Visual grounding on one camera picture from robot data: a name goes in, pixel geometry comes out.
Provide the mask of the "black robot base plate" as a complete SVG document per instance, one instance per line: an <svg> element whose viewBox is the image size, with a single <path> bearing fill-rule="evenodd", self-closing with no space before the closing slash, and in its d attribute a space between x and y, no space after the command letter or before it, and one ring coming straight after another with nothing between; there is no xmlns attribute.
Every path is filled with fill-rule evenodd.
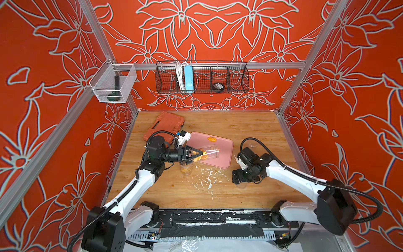
<svg viewBox="0 0 403 252"><path fill-rule="evenodd" d="M171 242L183 239L276 240L297 231L298 222L273 225L269 209L161 209L155 227L143 226L128 240Z"/></svg>

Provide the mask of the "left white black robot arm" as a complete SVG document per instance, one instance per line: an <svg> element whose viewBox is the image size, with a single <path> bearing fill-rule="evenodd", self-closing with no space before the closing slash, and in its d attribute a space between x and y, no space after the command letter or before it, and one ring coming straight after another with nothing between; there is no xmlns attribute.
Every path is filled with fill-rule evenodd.
<svg viewBox="0 0 403 252"><path fill-rule="evenodd" d="M190 164L203 155L186 144L190 138L186 131L174 134L160 130L151 134L135 177L114 199L90 211L86 225L72 238L67 251L72 252L80 241L87 252L121 252L127 238L139 228L157 225L158 205L143 202L137 209L134 206L167 169L166 163Z"/></svg>

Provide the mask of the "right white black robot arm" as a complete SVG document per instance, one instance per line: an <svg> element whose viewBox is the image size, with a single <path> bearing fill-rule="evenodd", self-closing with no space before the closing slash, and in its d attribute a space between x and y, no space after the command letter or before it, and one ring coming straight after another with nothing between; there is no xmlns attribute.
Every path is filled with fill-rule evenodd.
<svg viewBox="0 0 403 252"><path fill-rule="evenodd" d="M310 199L310 202L294 203L287 200L278 201L270 210L269 221L275 227L283 227L291 222L300 222L295 235L279 247L291 245L306 223L322 226L336 236L342 236L351 224L371 222L379 218L383 212L382 203L375 197L354 189L349 189L341 181L327 181L317 178L281 162L260 140L253 138L265 149L258 156L249 147L240 147L236 161L240 168L232 172L232 182L259 184L265 178L280 181L297 190ZM367 217L356 219L358 209L352 195L358 195L372 201L376 205L374 213Z"/></svg>

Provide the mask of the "clear cookie jar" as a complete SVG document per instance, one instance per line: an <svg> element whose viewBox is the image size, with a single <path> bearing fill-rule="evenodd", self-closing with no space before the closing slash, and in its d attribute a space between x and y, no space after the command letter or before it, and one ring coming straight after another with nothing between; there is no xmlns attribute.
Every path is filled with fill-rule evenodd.
<svg viewBox="0 0 403 252"><path fill-rule="evenodd" d="M204 151L202 155L205 156L205 159L201 161L216 159L219 157L219 148L216 145L205 146L200 148L200 150Z"/></svg>
<svg viewBox="0 0 403 252"><path fill-rule="evenodd" d="M180 168L181 168L181 173L183 175L187 176L187 175L190 175L192 173L193 164L192 163L181 164Z"/></svg>
<svg viewBox="0 0 403 252"><path fill-rule="evenodd" d="M255 149L258 147L258 143L254 140L248 140L246 141L246 146L249 147L250 149Z"/></svg>

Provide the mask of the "orange cookie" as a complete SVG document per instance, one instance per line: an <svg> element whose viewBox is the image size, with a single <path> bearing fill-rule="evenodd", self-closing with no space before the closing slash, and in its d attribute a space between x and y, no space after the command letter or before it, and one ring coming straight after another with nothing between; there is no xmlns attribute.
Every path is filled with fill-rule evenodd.
<svg viewBox="0 0 403 252"><path fill-rule="evenodd" d="M211 136L209 136L207 139L208 139L209 142L216 142L217 141L216 138L211 137Z"/></svg>

